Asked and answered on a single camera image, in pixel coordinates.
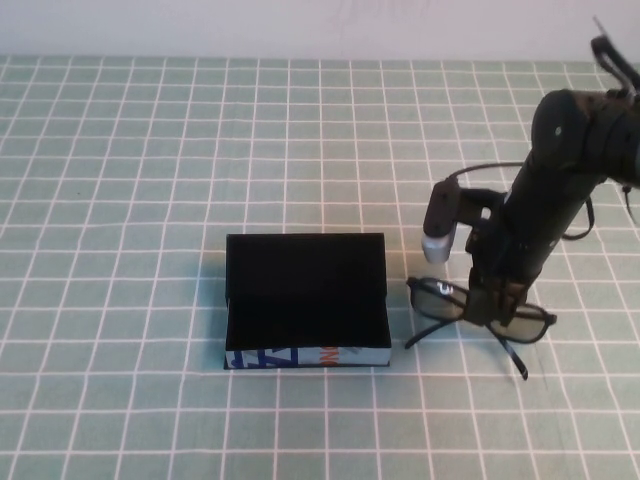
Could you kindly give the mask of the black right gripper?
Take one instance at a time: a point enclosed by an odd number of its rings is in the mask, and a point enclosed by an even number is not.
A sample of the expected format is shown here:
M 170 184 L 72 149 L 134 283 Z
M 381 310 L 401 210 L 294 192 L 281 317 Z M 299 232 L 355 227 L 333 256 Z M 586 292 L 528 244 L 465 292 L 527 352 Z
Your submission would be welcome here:
M 484 287 L 498 285 L 498 318 L 510 321 L 542 271 L 548 243 L 523 240 L 500 219 L 493 219 L 472 227 L 465 250 L 472 258 L 466 320 L 487 326 L 495 319 L 494 298 Z

